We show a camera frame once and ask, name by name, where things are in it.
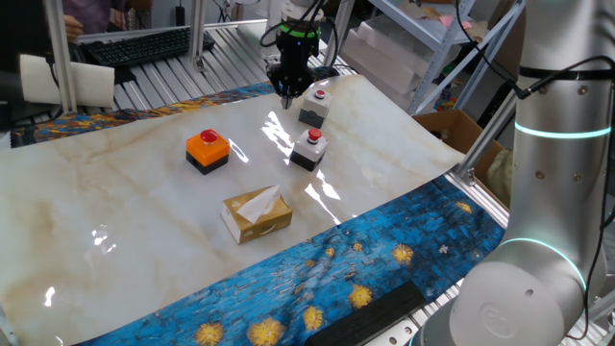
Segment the person's hand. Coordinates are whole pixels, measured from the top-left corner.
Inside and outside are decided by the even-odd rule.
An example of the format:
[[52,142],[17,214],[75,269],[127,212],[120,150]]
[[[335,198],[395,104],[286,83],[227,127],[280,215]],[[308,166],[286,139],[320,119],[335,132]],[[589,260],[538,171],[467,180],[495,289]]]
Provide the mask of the person's hand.
[[152,10],[152,6],[154,5],[154,0],[127,0],[126,6],[130,9],[135,9],[137,11],[146,11],[149,12]]
[[84,34],[84,26],[72,15],[64,16],[64,25],[66,26],[66,38],[68,38],[68,43],[75,43],[77,38]]

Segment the person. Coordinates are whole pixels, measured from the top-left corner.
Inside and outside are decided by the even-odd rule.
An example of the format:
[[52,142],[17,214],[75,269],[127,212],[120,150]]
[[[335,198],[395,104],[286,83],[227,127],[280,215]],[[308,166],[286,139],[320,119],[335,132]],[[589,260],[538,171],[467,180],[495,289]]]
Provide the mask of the person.
[[74,43],[83,34],[107,31],[111,9],[150,11],[154,0],[62,0],[66,38]]

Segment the black cable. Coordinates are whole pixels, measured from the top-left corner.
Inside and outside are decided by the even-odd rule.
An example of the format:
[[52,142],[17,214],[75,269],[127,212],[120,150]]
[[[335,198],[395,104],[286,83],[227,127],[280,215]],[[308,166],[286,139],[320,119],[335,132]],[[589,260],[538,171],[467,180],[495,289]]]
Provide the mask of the black cable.
[[[457,22],[459,24],[459,28],[461,30],[461,32],[464,33],[465,36],[468,37],[468,39],[470,40],[470,43],[474,45],[474,48],[476,48],[479,52],[479,55],[484,59],[484,61],[487,63],[487,65],[489,66],[489,68],[491,68],[491,70],[493,70],[493,72],[495,72],[498,76],[500,76],[502,79],[505,80],[505,82],[507,84],[509,84],[512,89],[515,91],[515,94],[517,95],[517,97],[520,100],[526,99],[528,98],[530,95],[532,95],[536,90],[539,90],[541,87],[546,86],[547,84],[555,81],[556,79],[558,79],[560,76],[562,76],[563,74],[565,74],[566,72],[569,72],[570,70],[577,68],[583,64],[586,64],[588,62],[593,62],[593,61],[598,61],[598,60],[602,60],[607,62],[610,66],[611,66],[611,70],[615,70],[615,62],[610,59],[609,57],[606,56],[596,56],[596,57],[592,57],[592,58],[588,58],[583,60],[582,62],[577,62],[571,66],[568,66],[562,70],[556,71],[555,73],[549,75],[548,77],[545,77],[541,80],[539,80],[538,82],[534,83],[532,86],[526,88],[526,89],[520,89],[516,82],[514,81],[514,79],[508,79],[506,76],[504,76],[502,73],[500,73],[498,70],[495,69],[495,67],[493,67],[493,65],[491,65],[491,63],[489,62],[489,60],[484,56],[484,54],[482,53],[482,51],[479,49],[478,45],[475,43],[475,41],[468,35],[468,33],[465,32],[465,30],[463,30],[463,23],[461,23],[461,17],[459,15],[459,0],[455,0],[455,11],[456,11],[456,16],[457,16]],[[611,147],[613,144],[613,132],[612,130],[614,129],[613,126],[613,114],[611,115],[611,135],[609,136],[609,141],[608,141],[608,162],[606,163],[606,171],[608,172],[610,170],[610,162],[611,162]],[[612,220],[615,219],[615,208],[614,208],[614,212],[611,213],[611,215],[608,217],[607,220],[604,220],[604,213],[605,213],[605,209],[606,209],[606,194],[607,194],[607,187],[608,187],[608,177],[606,178],[606,181],[604,182],[604,190],[603,190],[603,207],[602,207],[602,216],[601,216],[601,224],[600,224],[600,234],[599,234],[599,238],[598,238],[598,244],[596,246],[596,253],[594,254],[594,259],[592,261],[592,265],[589,269],[589,274],[587,277],[587,285],[585,288],[585,292],[584,292],[584,299],[583,299],[583,309],[585,310],[585,329],[583,331],[583,334],[581,337],[575,337],[575,336],[570,336],[570,335],[566,335],[566,337],[571,338],[573,340],[582,340],[587,336],[587,333],[589,331],[589,288],[590,288],[590,284],[591,284],[591,279],[592,276],[594,274],[594,270],[596,268],[596,263],[598,262],[598,257],[600,256],[600,250],[601,247],[603,245],[603,236],[604,236],[604,229],[606,228],[606,226],[608,226],[610,223],[607,223],[606,221],[608,220]]]
[[465,32],[465,30],[463,29],[463,23],[461,22],[461,16],[459,15],[459,0],[455,0],[455,12],[457,16],[457,23],[459,24],[459,29],[461,30],[461,32],[470,40],[470,44],[472,44],[474,48],[479,52],[479,56],[485,61],[485,63],[489,66],[489,68],[491,68],[493,72],[495,72],[498,76],[500,76],[500,78],[502,78],[507,84],[509,84],[512,87],[512,89],[515,91],[515,94],[520,100],[524,100],[528,98],[536,90],[539,90],[541,87],[546,86],[547,84],[556,80],[557,78],[559,78],[566,72],[569,72],[570,70],[577,68],[588,62],[602,60],[602,61],[608,62],[608,64],[611,66],[611,69],[615,69],[615,62],[612,59],[610,59],[607,56],[596,56],[596,57],[585,59],[582,62],[577,62],[562,70],[556,71],[554,74],[550,75],[549,77],[541,79],[540,81],[534,83],[530,87],[526,89],[521,89],[520,87],[517,86],[517,83],[515,82],[514,78],[507,78],[502,73],[500,73],[495,67],[493,67],[491,62],[489,62],[489,59],[487,59],[487,57],[485,57],[482,51],[479,49],[479,46],[477,45],[477,43],[468,35],[468,33]]
[[[611,93],[611,102],[613,102],[613,94]],[[613,147],[613,130],[615,129],[614,126],[614,122],[613,122],[613,116],[615,114],[612,113],[611,114],[611,134],[609,136],[608,139],[608,149],[607,149],[607,162],[606,162],[606,172],[608,174],[608,172],[610,171],[611,168],[611,148]],[[594,254],[594,260],[592,260],[592,265],[589,268],[589,274],[587,275],[587,286],[585,288],[585,295],[584,295],[584,300],[583,300],[583,308],[585,310],[585,329],[583,331],[583,334],[579,337],[577,336],[570,336],[569,334],[566,335],[566,337],[571,338],[573,340],[582,340],[587,336],[587,333],[589,332],[589,287],[590,284],[592,282],[592,276],[594,274],[594,269],[596,269],[596,263],[598,262],[598,258],[600,257],[600,250],[601,247],[603,245],[603,238],[604,238],[604,229],[606,228],[606,226],[608,226],[608,224],[606,222],[604,222],[604,214],[606,212],[606,194],[608,193],[608,176],[606,176],[606,179],[604,181],[604,190],[603,190],[603,208],[602,208],[602,216],[601,216],[601,225],[600,225],[600,234],[598,236],[598,245],[596,247],[596,253]]]
[[[317,3],[319,3],[319,0],[314,0],[311,5],[307,8],[307,11],[301,16],[301,18],[299,18],[299,20],[297,20],[293,27],[288,31],[289,33],[292,33],[295,29],[297,29],[297,26],[299,26],[299,23],[301,23],[302,21],[304,21],[304,19],[306,19],[306,17],[308,16],[308,13],[314,8],[314,6],[316,6]],[[260,37],[260,40],[258,41],[258,43],[260,44],[261,47],[267,48],[267,47],[271,47],[274,46],[276,44],[276,41],[274,40],[271,43],[263,43],[262,41],[267,37],[267,35],[269,35],[271,32],[273,32],[274,30],[280,28],[282,25],[284,24],[289,24],[289,21],[281,21],[280,23],[272,26],[271,28],[269,28],[267,31],[265,31],[264,34],[262,34],[262,36]]]
[[329,64],[329,67],[333,67],[333,64],[337,60],[337,53],[339,53],[339,36],[337,35],[337,28],[335,27],[335,22],[329,17],[327,17],[327,21],[332,24],[333,37],[335,38],[335,46],[334,46],[335,49],[333,50],[333,60],[331,60],[331,63]]
[[[484,56],[484,54],[480,50],[479,45],[477,44],[477,42],[475,40],[473,40],[470,37],[470,35],[468,35],[468,33],[466,33],[466,31],[463,29],[463,23],[461,22],[461,15],[459,15],[459,0],[455,0],[455,12],[456,12],[456,15],[457,15],[457,23],[459,23],[459,30],[461,30],[461,32],[468,38],[468,40],[470,41],[470,44],[473,46],[473,48],[475,48],[479,52],[479,56],[481,56],[484,59],[484,61],[489,66],[489,68],[491,68],[491,70],[493,70],[493,72],[495,72],[498,76],[500,76],[500,78],[505,80],[507,83],[510,83],[512,81],[512,83],[517,87],[516,82],[514,81],[514,77],[513,78],[507,78],[502,73],[500,73],[498,70],[496,70],[495,67],[493,67],[493,65],[491,64],[491,62],[489,62],[489,59],[487,59]],[[503,68],[503,70],[505,70],[506,73],[508,73],[510,76],[512,76],[512,74],[510,72],[508,72],[505,68]]]

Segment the red button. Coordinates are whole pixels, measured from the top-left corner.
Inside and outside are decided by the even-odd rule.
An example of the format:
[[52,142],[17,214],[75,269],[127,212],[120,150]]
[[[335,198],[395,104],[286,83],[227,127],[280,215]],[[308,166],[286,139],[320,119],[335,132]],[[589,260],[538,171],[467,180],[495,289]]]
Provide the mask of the red button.
[[309,139],[311,140],[318,140],[318,138],[323,135],[318,129],[311,129],[309,130],[309,132],[307,132],[307,134],[309,135]]
[[213,143],[216,139],[218,139],[218,134],[214,130],[204,130],[201,133],[201,139],[205,143]]

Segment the keyboard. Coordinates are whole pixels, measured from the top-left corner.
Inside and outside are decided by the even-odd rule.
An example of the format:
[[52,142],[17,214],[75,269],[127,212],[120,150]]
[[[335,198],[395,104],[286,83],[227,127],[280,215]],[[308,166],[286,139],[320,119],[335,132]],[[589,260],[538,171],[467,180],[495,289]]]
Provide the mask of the keyboard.
[[[213,38],[203,35],[203,49],[209,50],[214,44]],[[100,65],[117,67],[172,57],[187,52],[189,46],[190,28],[184,28],[111,43],[97,41],[81,48]]]

